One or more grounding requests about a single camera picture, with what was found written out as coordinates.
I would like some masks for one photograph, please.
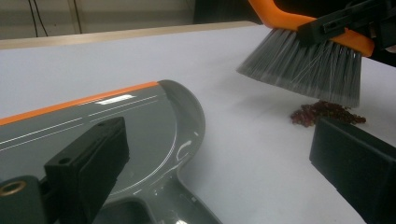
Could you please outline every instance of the brush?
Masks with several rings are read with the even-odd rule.
[[[308,46],[297,30],[315,18],[284,12],[273,0],[249,2],[262,22],[274,29],[237,68],[240,74],[323,101],[359,106],[361,57],[373,53],[372,39],[345,29]]]

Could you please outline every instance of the white table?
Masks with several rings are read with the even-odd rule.
[[[292,111],[316,100],[235,72],[270,31],[245,25],[94,43],[64,36],[52,47],[2,41],[0,118],[172,79],[197,96],[206,116],[205,141],[181,179],[223,223],[364,223],[311,165],[314,128],[290,122]],[[393,146],[395,87],[396,68],[363,59],[361,106],[353,112],[368,122],[358,127]]]

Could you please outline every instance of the gray dustpan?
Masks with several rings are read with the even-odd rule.
[[[220,223],[180,182],[201,145],[204,112],[180,84],[164,80],[0,119],[0,181],[44,177],[43,164],[93,125],[124,117],[130,160],[93,223]]]

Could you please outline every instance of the gray bristles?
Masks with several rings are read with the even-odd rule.
[[[332,41],[303,47],[295,32],[274,29],[237,71],[323,101],[359,105],[361,54]]]

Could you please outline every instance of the orange handle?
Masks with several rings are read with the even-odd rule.
[[[273,0],[249,0],[262,22],[271,28],[297,31],[300,25],[314,21],[315,18],[288,13],[279,9]],[[364,35],[348,30],[342,35],[332,38],[333,42],[360,52],[365,57],[373,53],[374,41]]]

